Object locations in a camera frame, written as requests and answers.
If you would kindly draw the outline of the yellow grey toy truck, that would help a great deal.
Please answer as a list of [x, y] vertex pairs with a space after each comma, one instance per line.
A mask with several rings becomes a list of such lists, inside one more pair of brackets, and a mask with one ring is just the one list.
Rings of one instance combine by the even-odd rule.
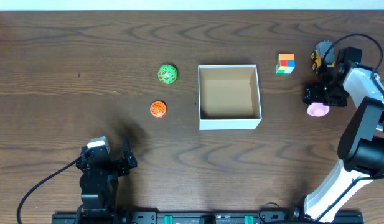
[[327, 67], [335, 66], [334, 48], [331, 48], [326, 58], [323, 59], [325, 53], [331, 47], [331, 45], [332, 45], [332, 42], [328, 40], [319, 42], [316, 45], [315, 50], [311, 54], [311, 60], [313, 61], [312, 69], [315, 71], [317, 75], [320, 74], [319, 67], [321, 65], [325, 64]]

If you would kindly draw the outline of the colourful puzzle cube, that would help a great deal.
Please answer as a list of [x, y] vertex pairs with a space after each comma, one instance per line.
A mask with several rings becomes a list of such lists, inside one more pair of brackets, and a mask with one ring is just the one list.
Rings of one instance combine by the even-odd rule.
[[296, 67], [294, 54], [281, 53], [276, 61], [276, 73], [291, 74]]

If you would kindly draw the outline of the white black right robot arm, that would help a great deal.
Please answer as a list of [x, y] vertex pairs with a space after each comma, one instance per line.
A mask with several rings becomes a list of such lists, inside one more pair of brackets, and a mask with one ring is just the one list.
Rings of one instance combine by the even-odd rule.
[[341, 207], [362, 187], [384, 179], [384, 86], [374, 68], [361, 65], [362, 50], [346, 47], [337, 56], [313, 51], [318, 82], [306, 85], [303, 102], [310, 116], [325, 116], [331, 106], [344, 107], [351, 98], [357, 110], [342, 134], [338, 161], [330, 174], [305, 196], [293, 220], [331, 223]]

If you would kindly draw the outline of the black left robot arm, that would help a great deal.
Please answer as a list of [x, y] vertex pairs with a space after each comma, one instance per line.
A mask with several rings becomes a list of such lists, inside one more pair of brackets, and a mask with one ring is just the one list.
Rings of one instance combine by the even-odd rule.
[[80, 187], [81, 200], [86, 211], [111, 213], [116, 210], [118, 179], [138, 166], [127, 140], [124, 141], [121, 152], [123, 156], [120, 159], [112, 160], [110, 145], [104, 136], [90, 140], [81, 148], [76, 167], [83, 172]]

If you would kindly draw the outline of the pink duck toy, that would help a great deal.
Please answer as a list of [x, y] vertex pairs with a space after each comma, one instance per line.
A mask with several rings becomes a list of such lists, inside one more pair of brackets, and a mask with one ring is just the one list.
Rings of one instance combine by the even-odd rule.
[[330, 107], [323, 103], [312, 103], [307, 107], [307, 114], [313, 117], [322, 117], [328, 114]]

